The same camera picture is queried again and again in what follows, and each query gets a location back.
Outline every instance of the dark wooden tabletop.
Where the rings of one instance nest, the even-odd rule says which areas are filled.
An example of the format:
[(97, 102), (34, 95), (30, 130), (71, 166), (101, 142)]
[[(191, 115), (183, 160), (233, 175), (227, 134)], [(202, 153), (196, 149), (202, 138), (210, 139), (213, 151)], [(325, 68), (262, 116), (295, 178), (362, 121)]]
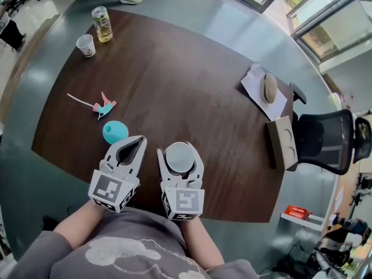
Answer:
[[(44, 106), (33, 151), (90, 182), (109, 145), (103, 125), (123, 122), (148, 146), (141, 186), (130, 202), (163, 214), (156, 148), (189, 141), (204, 165), (202, 217), (269, 222), (284, 175), (270, 167), (268, 118), (248, 98), (240, 81), (252, 61), (199, 34), (149, 17), (109, 11), (114, 37), (90, 59), (75, 49)], [(282, 116), (292, 118), (293, 91)], [(101, 91), (117, 105), (104, 118), (67, 96), (103, 104)]]

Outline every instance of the gray t-shirt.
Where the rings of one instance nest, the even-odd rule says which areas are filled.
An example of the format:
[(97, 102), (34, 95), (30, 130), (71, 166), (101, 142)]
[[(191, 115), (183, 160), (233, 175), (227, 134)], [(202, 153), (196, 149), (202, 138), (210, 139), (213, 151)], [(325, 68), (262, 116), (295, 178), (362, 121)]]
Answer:
[(107, 213), (88, 241), (74, 251), (60, 234), (43, 231), (8, 278), (258, 278), (246, 260), (204, 271), (186, 252), (172, 221), (124, 208), (120, 214)]

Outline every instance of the white paper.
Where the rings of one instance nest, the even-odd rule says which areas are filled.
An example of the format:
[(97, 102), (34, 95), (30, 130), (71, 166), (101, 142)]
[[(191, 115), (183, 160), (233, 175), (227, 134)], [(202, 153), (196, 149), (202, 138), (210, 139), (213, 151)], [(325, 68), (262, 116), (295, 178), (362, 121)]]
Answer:
[(338, 212), (343, 199), (344, 199), (344, 186), (342, 186), (341, 190), (339, 191), (338, 195), (335, 198), (335, 210), (334, 210), (335, 213)]
[(246, 76), (241, 80), (242, 85), (246, 89), (249, 96), (262, 108), (270, 121), (274, 121), (276, 117), (280, 117), (287, 102), (286, 97), (278, 89), (277, 96), (273, 103), (267, 103), (261, 98), (261, 78), (265, 74), (262, 67), (258, 63), (254, 63)]

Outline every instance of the sneaker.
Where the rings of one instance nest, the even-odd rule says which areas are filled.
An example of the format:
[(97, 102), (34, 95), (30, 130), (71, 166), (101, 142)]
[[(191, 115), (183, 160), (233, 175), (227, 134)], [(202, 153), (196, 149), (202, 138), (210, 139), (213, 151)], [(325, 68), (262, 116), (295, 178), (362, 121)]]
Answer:
[(122, 4), (139, 4), (142, 0), (120, 0)]
[(21, 44), (21, 46), (18, 48), (18, 50), (17, 50), (17, 52), (20, 52), (21, 51), (21, 49), (22, 49), (22, 47), (24, 46), (24, 43), (26, 42), (26, 40), (25, 39), (22, 39), (22, 44)]

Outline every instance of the cup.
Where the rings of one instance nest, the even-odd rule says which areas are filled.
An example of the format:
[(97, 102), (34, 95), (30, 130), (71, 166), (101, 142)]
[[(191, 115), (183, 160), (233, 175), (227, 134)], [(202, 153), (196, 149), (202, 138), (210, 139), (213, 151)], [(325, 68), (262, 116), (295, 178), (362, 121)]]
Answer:
[(175, 142), (166, 148), (165, 158), (169, 167), (178, 173), (188, 172), (194, 164), (194, 153), (184, 142)]
[(93, 36), (91, 34), (85, 34), (81, 36), (77, 40), (76, 46), (83, 52), (84, 56), (87, 58), (90, 58), (95, 54)]

